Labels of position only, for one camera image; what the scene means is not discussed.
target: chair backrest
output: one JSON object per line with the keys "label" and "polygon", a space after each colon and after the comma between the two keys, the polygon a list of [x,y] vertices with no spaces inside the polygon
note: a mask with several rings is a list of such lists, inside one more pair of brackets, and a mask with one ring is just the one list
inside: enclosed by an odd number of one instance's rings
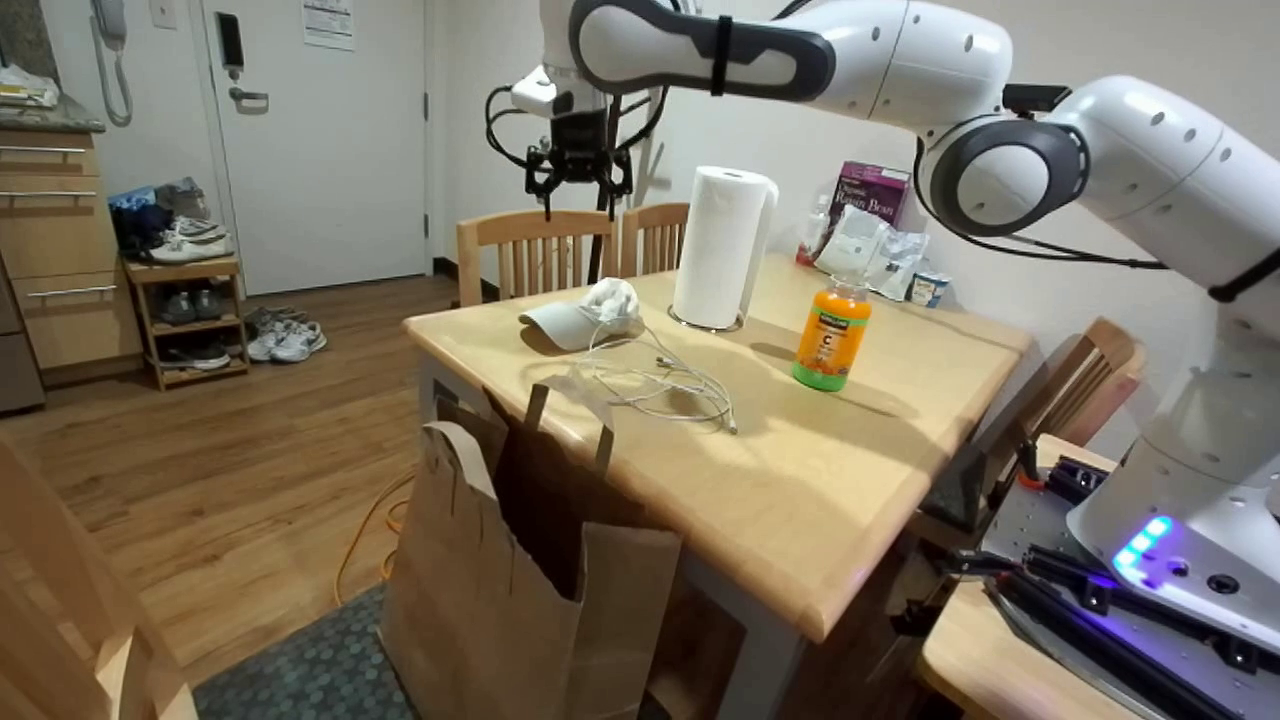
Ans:
{"label": "chair backrest", "polygon": [[992,420],[989,475],[1008,475],[1015,450],[1052,431],[1067,443],[1089,443],[1117,406],[1142,387],[1149,353],[1114,321],[1092,321],[1079,337],[1066,339],[1033,377],[1003,415]]}
{"label": "chair backrest", "polygon": [[919,505],[928,520],[915,513],[915,532],[943,543],[971,539],[1011,484],[1020,450],[1039,431],[1086,447],[1142,387],[1145,366],[1149,353],[1142,339],[1106,315],[1067,337],[932,484]]}
{"label": "chair backrest", "polygon": [[0,715],[197,715],[155,623],[0,440]]}
{"label": "chair backrest", "polygon": [[501,210],[455,225],[455,280],[461,305],[485,296],[485,249],[497,250],[501,296],[538,296],[555,288],[580,288],[598,271],[611,271],[611,218],[603,210]]}
{"label": "chair backrest", "polygon": [[667,271],[679,265],[688,205],[646,205],[624,210],[621,275]]}

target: floor mat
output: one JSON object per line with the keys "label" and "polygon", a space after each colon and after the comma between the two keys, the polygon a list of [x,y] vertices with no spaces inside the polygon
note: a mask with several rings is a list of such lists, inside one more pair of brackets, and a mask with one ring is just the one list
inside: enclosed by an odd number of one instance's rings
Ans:
{"label": "floor mat", "polygon": [[383,591],[366,591],[278,649],[205,681],[201,720],[414,720],[375,638]]}

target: table leg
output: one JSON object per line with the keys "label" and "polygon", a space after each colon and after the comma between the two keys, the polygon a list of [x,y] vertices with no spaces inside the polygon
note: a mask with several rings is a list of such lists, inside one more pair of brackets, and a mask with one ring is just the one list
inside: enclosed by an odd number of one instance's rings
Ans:
{"label": "table leg", "polygon": [[744,643],[736,650],[729,687],[721,694],[721,720],[778,720],[797,663],[805,657],[805,634],[772,615],[755,597],[748,597],[741,583],[721,574],[699,556],[685,556],[679,563],[685,581],[699,586],[721,611],[729,611],[736,623],[744,623]]}

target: paper towel roll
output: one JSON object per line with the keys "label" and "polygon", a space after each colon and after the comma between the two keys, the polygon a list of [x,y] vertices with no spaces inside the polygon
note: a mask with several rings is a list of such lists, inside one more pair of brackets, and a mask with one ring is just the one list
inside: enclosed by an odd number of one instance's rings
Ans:
{"label": "paper towel roll", "polygon": [[778,183],[741,169],[696,169],[674,315],[734,327],[752,299],[755,256],[778,206]]}

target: wooden floor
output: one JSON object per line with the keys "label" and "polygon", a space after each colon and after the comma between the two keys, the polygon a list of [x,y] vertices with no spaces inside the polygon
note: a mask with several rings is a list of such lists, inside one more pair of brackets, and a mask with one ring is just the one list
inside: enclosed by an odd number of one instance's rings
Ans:
{"label": "wooden floor", "polygon": [[[0,420],[0,437],[205,681],[333,611],[358,522],[419,467],[417,353],[402,321],[449,299],[449,280],[257,299],[319,321],[327,353],[168,390],[147,377],[65,387],[43,410]],[[342,597],[381,581],[391,539],[381,513]]]}

